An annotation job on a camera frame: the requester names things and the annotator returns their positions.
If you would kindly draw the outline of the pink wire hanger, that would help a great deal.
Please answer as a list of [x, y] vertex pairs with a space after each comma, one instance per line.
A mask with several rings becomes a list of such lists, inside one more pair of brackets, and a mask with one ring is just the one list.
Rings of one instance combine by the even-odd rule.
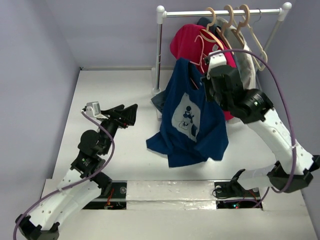
[[195, 66], [199, 66], [200, 67], [200, 72], [202, 74], [205, 73], [204, 68], [203, 68], [203, 55], [204, 55], [204, 49], [205, 49], [205, 44], [204, 44], [204, 39], [201, 35], [197, 35], [194, 42], [196, 42], [197, 40], [200, 40], [201, 42], [201, 52], [200, 52], [200, 56], [199, 56], [199, 62], [194, 62], [194, 61], [190, 61], [191, 64], [195, 65]]

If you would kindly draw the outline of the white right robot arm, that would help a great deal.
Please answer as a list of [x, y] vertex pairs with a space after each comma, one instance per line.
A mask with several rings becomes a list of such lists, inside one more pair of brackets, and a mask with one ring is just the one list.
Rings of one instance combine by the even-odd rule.
[[261, 90], [245, 89], [239, 71], [227, 64], [211, 64], [202, 78], [207, 101], [240, 119], [269, 147], [275, 163], [255, 170], [241, 169], [221, 186], [242, 196], [254, 188], [271, 187], [292, 193], [309, 186], [320, 168], [319, 155], [306, 151], [282, 123], [273, 103]]

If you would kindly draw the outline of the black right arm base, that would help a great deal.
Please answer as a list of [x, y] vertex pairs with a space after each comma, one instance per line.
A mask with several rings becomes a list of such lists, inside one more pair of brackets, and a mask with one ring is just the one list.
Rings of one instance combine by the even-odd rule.
[[252, 208], [262, 209], [259, 189], [244, 189], [238, 179], [245, 169], [239, 170], [230, 181], [218, 181], [214, 183], [212, 195], [218, 200], [218, 203], [224, 207], [234, 209], [242, 208], [249, 204]]

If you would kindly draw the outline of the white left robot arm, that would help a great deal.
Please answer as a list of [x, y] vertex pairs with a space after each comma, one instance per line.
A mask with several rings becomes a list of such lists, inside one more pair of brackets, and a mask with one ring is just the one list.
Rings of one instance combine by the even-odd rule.
[[134, 126], [137, 110], [137, 104], [120, 104], [107, 110], [102, 110], [97, 101], [85, 105], [81, 114], [97, 129], [82, 133], [78, 155], [56, 189], [16, 218], [13, 239], [21, 233], [27, 240], [56, 240], [59, 227], [68, 217], [93, 199], [110, 194], [112, 179], [103, 169], [114, 156], [117, 130]]

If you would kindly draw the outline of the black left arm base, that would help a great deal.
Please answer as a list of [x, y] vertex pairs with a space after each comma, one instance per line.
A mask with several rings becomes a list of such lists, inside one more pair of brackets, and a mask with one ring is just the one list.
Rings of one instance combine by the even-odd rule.
[[110, 192], [95, 198], [83, 207], [83, 210], [125, 210], [127, 208], [127, 182], [116, 181]]

